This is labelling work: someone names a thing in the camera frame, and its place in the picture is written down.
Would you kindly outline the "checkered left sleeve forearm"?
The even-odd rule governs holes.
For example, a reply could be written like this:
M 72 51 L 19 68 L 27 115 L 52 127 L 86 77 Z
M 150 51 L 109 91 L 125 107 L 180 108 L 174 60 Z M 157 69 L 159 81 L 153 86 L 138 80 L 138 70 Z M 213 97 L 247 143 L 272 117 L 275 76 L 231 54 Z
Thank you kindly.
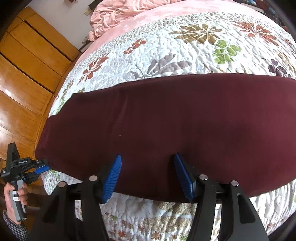
M 14 240 L 26 241 L 28 240 L 29 232 L 27 227 L 23 224 L 16 224 L 9 217 L 7 212 L 3 211 L 3 220 L 8 228 L 8 234 L 14 238 Z

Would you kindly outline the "person's left hand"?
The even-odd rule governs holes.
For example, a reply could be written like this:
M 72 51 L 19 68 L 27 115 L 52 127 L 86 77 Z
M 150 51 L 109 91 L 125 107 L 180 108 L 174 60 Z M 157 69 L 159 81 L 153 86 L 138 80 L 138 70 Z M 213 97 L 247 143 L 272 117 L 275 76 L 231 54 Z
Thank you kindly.
M 11 185 L 10 183 L 7 183 L 4 187 L 4 198 L 6 202 L 6 213 L 8 218 L 14 222 L 17 225 L 21 225 L 21 222 L 18 222 L 16 220 L 15 212 L 13 210 L 13 206 L 11 203 L 11 198 L 10 198 L 10 192 L 15 190 L 15 187 Z M 28 204 L 28 190 L 27 190 L 27 184 L 23 183 L 22 188 L 17 191 L 19 197 L 18 200 L 23 204 L 24 206 L 27 206 Z

